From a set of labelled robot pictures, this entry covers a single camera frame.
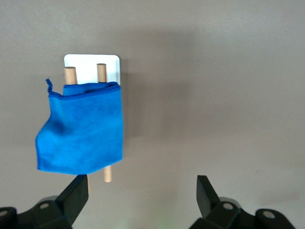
white plate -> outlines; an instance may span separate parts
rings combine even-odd
[[[97,83],[98,63],[105,63],[107,82],[121,84],[120,58],[117,55],[67,54],[64,57],[65,67],[75,67],[77,83]]]

blue towel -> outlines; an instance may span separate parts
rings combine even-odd
[[[89,174],[122,159],[121,88],[116,82],[49,85],[51,115],[36,137],[38,169]]]

wooden dowel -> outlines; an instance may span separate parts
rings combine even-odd
[[[106,71],[106,64],[98,63],[97,64],[97,75],[99,83],[106,83],[107,82],[107,71]]]
[[[106,71],[106,64],[98,63],[97,64],[97,75],[99,83],[106,83],[107,82],[107,71]],[[107,166],[104,168],[104,181],[111,182],[112,181],[112,172],[111,166]]]
[[[77,77],[76,77],[76,68],[75,67],[65,67],[65,80],[66,84],[72,85],[77,84]],[[88,178],[88,194],[91,194],[91,185],[89,176]]]

screw hole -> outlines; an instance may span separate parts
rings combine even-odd
[[[5,216],[8,213],[7,210],[0,211],[0,217]]]
[[[232,209],[233,209],[233,206],[232,206],[232,204],[230,204],[230,203],[225,203],[225,204],[223,205],[223,207],[224,207],[225,209],[227,209],[227,210],[232,210]]]
[[[268,219],[274,219],[275,215],[271,211],[264,211],[263,215]]]
[[[48,203],[41,204],[41,205],[40,205],[40,209],[47,208],[48,206],[49,206]]]

gray wall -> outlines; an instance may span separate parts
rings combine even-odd
[[[36,170],[47,85],[68,53],[121,58],[124,160],[91,175],[76,229],[188,228],[196,176],[254,214],[305,225],[305,2],[0,1],[0,204],[20,212],[73,176]]]

